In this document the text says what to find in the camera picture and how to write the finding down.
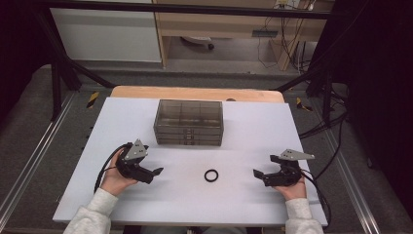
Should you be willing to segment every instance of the gray plastic storage box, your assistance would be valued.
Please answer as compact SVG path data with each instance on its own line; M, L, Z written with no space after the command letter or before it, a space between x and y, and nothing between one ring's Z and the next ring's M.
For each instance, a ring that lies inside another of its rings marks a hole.
M159 144L221 145L221 101L161 99L154 124Z

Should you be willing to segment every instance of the person's left hand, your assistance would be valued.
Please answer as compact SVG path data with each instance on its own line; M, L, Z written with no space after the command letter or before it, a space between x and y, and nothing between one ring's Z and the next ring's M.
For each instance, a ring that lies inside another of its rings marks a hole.
M121 155L124 149L120 149L115 153L112 160L110 161L109 169L105 172L103 183L100 185L100 188L109 192L114 196L120 195L127 187L136 184L137 180L132 178L123 177L118 169L116 168L116 161L118 160L119 155Z

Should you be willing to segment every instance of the white tabletop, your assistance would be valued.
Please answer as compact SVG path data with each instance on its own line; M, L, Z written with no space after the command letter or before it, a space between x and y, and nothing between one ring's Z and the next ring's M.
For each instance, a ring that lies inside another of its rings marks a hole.
M274 226L287 220L281 193L253 176L280 168L270 155L302 146L286 103L224 101L221 146L158 145L153 124L158 99L109 97L100 112L54 220L68 222L94 195L98 172L120 145L140 138L149 145L141 162L163 167L151 184L129 187L110 216L114 223L141 225ZM308 169L306 161L300 167ZM204 174L216 169L219 178ZM326 225L316 189L307 182L313 216Z

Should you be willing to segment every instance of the sleeve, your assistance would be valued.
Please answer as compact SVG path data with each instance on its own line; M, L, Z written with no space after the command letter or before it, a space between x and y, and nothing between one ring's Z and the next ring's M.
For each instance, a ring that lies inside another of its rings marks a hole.
M110 214L118 198L98 188L86 207L80 207L63 234L109 233Z
M305 198L292 199L286 202L289 220L285 224L286 234L319 234L324 233L321 224L313 219L309 201Z

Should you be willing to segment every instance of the black rubber ring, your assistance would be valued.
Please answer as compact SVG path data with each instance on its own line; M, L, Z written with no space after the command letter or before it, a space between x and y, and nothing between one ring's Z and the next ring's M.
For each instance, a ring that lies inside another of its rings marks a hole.
M213 178L213 179L207 178L207 175L208 175L209 173L215 173L215 174L216 174L216 178ZM214 181L216 181L216 180L218 179L218 172L217 172L215 169L210 169L210 170L206 171L206 174L204 175L204 178L205 178L206 181L208 181L208 182L214 182Z

